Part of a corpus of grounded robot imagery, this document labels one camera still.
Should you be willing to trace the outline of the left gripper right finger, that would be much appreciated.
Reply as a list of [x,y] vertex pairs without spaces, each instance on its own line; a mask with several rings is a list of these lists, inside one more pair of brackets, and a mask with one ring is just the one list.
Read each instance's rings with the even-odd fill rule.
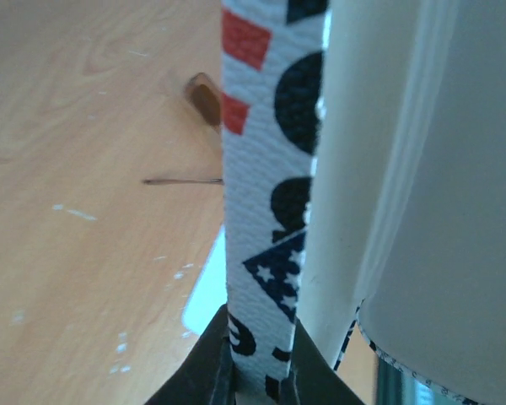
[[363,405],[363,401],[326,363],[297,320],[289,375],[280,385],[280,403],[287,405]]

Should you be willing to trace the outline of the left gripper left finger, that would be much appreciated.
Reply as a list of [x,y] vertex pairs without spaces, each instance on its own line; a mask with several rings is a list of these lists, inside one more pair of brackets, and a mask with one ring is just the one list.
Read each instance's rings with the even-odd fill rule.
[[178,370],[146,405],[234,405],[228,311],[221,305]]

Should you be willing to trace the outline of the american flag glasses case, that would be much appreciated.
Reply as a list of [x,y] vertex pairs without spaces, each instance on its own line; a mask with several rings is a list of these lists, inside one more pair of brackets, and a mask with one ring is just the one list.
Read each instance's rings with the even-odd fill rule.
[[223,178],[240,404],[297,320],[506,404],[506,1],[225,1]]

